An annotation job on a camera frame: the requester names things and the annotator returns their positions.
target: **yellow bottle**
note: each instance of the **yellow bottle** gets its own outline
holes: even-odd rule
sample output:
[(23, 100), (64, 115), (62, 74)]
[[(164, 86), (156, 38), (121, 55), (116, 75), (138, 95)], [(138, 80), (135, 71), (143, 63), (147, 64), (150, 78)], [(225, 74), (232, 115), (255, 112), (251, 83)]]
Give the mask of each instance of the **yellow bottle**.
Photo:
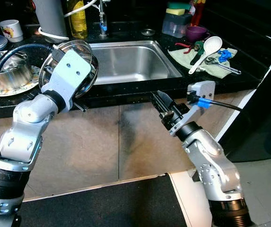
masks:
[[(67, 8), (69, 12), (83, 6), (83, 0), (67, 0)], [(69, 23), (73, 37), (78, 39), (85, 39), (87, 37), (87, 24), (84, 9), (69, 16)]]

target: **kitchen counter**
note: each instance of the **kitchen counter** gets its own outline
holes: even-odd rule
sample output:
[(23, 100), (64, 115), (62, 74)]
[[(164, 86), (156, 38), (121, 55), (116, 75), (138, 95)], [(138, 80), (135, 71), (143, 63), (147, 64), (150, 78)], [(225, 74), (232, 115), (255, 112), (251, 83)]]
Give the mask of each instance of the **kitchen counter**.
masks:
[[(216, 93), (236, 92), (240, 90), (256, 88), (263, 78), (268, 66), (260, 63), (256, 59), (250, 57), (245, 52), (239, 50), (237, 55), (230, 61), (232, 67), (242, 71), (241, 75), (229, 74), (223, 79), (218, 79), (205, 72), (196, 72), (188, 75), (188, 69), (179, 65), (167, 51), (182, 49), (183, 47), (175, 46), (177, 42), (184, 42), (185, 39), (178, 39), (162, 33), (156, 33), (154, 36), (144, 36), (139, 31), (115, 32), (106, 38), (101, 38), (98, 31), (89, 33), (86, 39), (88, 43), (107, 43), (107, 42), (123, 42), (138, 40), (154, 40), (159, 43), (162, 51), (174, 66), (182, 74), (181, 78), (156, 79), (139, 82), (117, 83), (108, 85), (96, 85), (77, 102), (84, 104), (89, 108), (122, 105), (131, 103), (148, 102), (151, 91), (162, 90), (167, 92), (173, 98), (185, 97), (185, 91), (188, 84), (213, 80), (216, 82)], [(15, 46), (27, 43), (47, 43), (42, 36), (31, 36), (24, 39)], [(232, 44), (223, 40), (224, 48), (235, 48)], [(43, 61), (48, 55), (45, 50), (25, 50), (30, 59), (30, 64), (41, 67)], [(39, 93), (39, 87), (15, 96), (0, 97), (0, 118), (11, 117), (12, 111), (17, 104), (25, 100), (33, 99)]]

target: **blue tool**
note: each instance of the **blue tool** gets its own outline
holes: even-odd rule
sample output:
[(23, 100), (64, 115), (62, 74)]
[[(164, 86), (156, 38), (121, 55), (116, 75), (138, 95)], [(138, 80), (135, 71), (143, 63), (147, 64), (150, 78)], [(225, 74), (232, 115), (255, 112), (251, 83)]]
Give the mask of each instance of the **blue tool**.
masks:
[(228, 60), (229, 58), (232, 58), (232, 53), (228, 50), (218, 51), (218, 53), (221, 54), (221, 56), (219, 57), (220, 63)]

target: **white ladle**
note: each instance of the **white ladle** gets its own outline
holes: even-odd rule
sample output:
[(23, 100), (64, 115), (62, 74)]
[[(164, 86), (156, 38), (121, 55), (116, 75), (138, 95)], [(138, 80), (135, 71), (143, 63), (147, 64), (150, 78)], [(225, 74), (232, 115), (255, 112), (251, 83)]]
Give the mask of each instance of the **white ladle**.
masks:
[(209, 55), (217, 52), (222, 46), (222, 40), (218, 36), (212, 36), (207, 39), (203, 45), (205, 52), (202, 54), (201, 58), (192, 66), (189, 70), (189, 74), (193, 74), (199, 65), (207, 58)]

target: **blue connector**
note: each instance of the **blue connector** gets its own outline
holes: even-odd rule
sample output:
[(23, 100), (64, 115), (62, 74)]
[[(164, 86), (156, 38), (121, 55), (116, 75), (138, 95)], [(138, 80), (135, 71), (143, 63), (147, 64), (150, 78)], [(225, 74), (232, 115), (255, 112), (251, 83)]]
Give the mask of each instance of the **blue connector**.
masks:
[(199, 98), (197, 105), (199, 107), (203, 107), (203, 108), (207, 108), (208, 109), (211, 106), (211, 104), (210, 104), (211, 101), (212, 100), (209, 100), (209, 99), (206, 99), (206, 98)]
[(232, 53), (228, 50), (218, 51), (221, 56), (219, 57), (219, 62), (222, 63), (227, 61), (229, 58), (232, 58)]
[(101, 23), (99, 23), (101, 29), (103, 29), (105, 32), (107, 31), (107, 26), (103, 26)]

